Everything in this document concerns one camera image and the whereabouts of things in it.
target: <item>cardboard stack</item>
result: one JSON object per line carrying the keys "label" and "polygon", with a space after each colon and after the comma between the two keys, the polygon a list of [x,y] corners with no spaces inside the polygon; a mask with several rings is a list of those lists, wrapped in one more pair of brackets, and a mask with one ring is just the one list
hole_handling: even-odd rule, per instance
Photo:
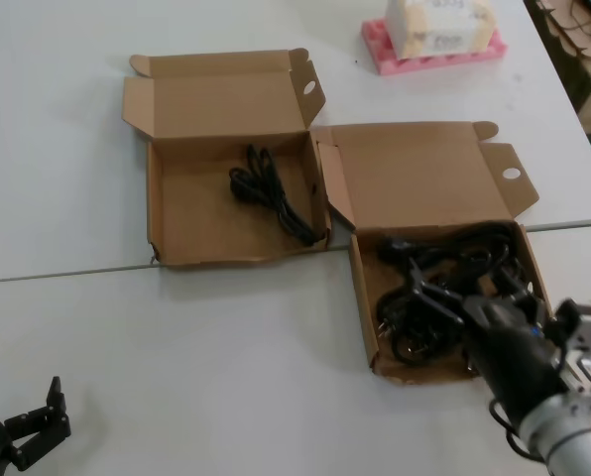
{"label": "cardboard stack", "polygon": [[591,11],[578,0],[526,0],[584,131],[591,133]]}

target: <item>cable plug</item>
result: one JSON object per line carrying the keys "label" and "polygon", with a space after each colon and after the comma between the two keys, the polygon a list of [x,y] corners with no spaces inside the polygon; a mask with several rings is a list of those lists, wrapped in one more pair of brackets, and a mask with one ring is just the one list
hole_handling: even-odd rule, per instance
{"label": "cable plug", "polygon": [[416,244],[399,237],[386,237],[377,247],[377,256],[384,263],[397,265],[403,263],[416,250]]}

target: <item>robotic arm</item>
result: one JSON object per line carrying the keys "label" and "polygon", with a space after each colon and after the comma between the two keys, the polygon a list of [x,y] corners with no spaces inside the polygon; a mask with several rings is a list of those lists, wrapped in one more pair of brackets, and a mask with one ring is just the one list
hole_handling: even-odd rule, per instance
{"label": "robotic arm", "polygon": [[543,329],[503,300],[470,297],[463,307],[465,348],[496,397],[490,412],[510,445],[553,476],[591,476],[591,306],[567,300]]}
{"label": "robotic arm", "polygon": [[[20,447],[14,446],[15,440],[31,435]],[[9,463],[19,471],[29,469],[69,436],[64,394],[59,377],[54,377],[45,407],[0,422],[0,476]]]}

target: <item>hole in box flap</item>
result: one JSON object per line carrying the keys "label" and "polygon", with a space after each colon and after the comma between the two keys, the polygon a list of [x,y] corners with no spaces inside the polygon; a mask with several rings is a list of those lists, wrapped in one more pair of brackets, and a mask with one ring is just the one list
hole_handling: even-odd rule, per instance
{"label": "hole in box flap", "polygon": [[510,167],[503,171],[503,177],[507,180],[514,180],[521,176],[521,171],[514,167]]}
{"label": "hole in box flap", "polygon": [[313,90],[315,89],[315,81],[310,81],[305,87],[304,87],[304,94],[311,94],[313,92]]}

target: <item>open cardboard box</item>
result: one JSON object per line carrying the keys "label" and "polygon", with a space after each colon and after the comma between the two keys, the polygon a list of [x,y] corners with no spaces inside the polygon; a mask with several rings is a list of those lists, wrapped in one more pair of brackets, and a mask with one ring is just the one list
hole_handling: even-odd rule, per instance
{"label": "open cardboard box", "polygon": [[471,377],[460,354],[411,368],[395,360],[388,339],[378,337],[377,301],[403,283],[377,258],[386,235],[432,240],[465,226],[508,222],[533,289],[548,302],[525,230],[513,220],[538,195],[511,145],[483,142],[497,132],[490,122],[349,125],[314,132],[329,202],[355,230],[353,283],[374,373],[415,384]]}
{"label": "open cardboard box", "polygon": [[[148,140],[148,240],[164,265],[245,263],[323,250],[330,230],[308,126],[324,93],[308,51],[130,58],[123,119]],[[287,198],[320,240],[305,247],[276,213],[237,201],[229,170],[267,147]]]}

